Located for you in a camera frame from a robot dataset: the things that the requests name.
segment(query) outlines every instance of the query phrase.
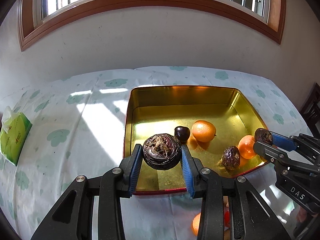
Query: white tablecloth with green flower pattern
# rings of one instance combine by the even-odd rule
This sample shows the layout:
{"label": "white tablecloth with green flower pattern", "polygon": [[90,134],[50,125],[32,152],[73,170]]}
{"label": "white tablecloth with green flower pattern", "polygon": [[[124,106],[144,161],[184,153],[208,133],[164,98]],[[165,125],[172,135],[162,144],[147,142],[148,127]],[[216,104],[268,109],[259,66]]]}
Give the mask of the white tablecloth with green flower pattern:
{"label": "white tablecloth with green flower pattern", "polygon": [[[139,86],[234,87],[249,99],[268,128],[285,136],[311,135],[297,109],[270,80],[246,73],[199,67],[145,67],[73,76],[28,90],[14,111],[33,126],[15,167],[0,156],[0,207],[23,240],[80,174],[101,176],[120,164],[130,90]],[[297,153],[293,159],[304,160]],[[246,175],[291,234],[298,205],[275,186],[273,165]],[[127,240],[195,240],[190,224],[201,199],[188,194],[122,199]],[[97,199],[93,217],[97,239]]]}

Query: blue gripper pad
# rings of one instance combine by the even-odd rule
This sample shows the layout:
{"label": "blue gripper pad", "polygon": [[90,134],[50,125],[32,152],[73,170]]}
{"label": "blue gripper pad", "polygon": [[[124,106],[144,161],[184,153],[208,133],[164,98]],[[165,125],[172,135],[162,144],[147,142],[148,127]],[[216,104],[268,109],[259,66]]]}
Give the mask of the blue gripper pad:
{"label": "blue gripper pad", "polygon": [[293,140],[290,138],[287,138],[285,136],[281,136],[279,134],[273,133],[272,134],[272,139],[273,139],[273,144],[281,149],[284,149],[288,152],[295,151],[296,146],[294,145]]}
{"label": "blue gripper pad", "polygon": [[193,184],[192,172],[191,172],[191,169],[190,169],[189,162],[187,160],[186,152],[183,149],[183,147],[181,147],[181,151],[182,151],[182,174],[183,174],[183,178],[184,178],[184,181],[186,183],[186,188],[187,188],[188,193],[190,194],[191,197],[194,197],[194,195],[195,195],[195,187],[194,187],[194,184]]}
{"label": "blue gripper pad", "polygon": [[133,151],[137,150],[137,155],[135,156],[135,160],[130,172],[130,176],[129,176],[129,193],[130,196],[132,196],[132,193],[136,190],[136,186],[138,183],[138,177],[139,177],[139,173],[140,173],[140,169],[141,169],[141,164],[142,164],[142,146],[141,145],[137,145],[134,147]]}

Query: wooden window frame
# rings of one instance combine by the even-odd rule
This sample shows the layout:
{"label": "wooden window frame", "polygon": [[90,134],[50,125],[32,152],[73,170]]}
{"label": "wooden window frame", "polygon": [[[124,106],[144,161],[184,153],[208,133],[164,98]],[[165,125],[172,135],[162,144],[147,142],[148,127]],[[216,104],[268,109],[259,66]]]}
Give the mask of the wooden window frame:
{"label": "wooden window frame", "polygon": [[270,0],[268,23],[265,23],[235,6],[218,0],[88,0],[34,26],[32,4],[33,0],[19,0],[18,36],[21,51],[52,31],[81,18],[110,10],[141,6],[188,8],[217,14],[246,25],[280,44],[286,10],[286,0]]}

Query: dark cherry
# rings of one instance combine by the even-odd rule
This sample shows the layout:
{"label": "dark cherry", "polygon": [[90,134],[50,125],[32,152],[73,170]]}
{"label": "dark cherry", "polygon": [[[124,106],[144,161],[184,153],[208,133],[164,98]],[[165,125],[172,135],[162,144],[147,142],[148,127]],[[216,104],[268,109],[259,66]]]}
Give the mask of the dark cherry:
{"label": "dark cherry", "polygon": [[186,142],[190,137],[190,129],[185,126],[177,126],[174,129],[174,136],[177,136],[179,141]]}

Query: green tissue box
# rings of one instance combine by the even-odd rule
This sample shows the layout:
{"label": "green tissue box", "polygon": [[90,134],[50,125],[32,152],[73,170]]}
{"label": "green tissue box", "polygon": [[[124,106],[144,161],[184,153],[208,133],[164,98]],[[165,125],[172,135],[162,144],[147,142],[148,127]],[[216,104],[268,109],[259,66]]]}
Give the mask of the green tissue box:
{"label": "green tissue box", "polygon": [[17,166],[19,156],[32,123],[23,113],[13,113],[7,106],[2,117],[0,151],[4,157]]}

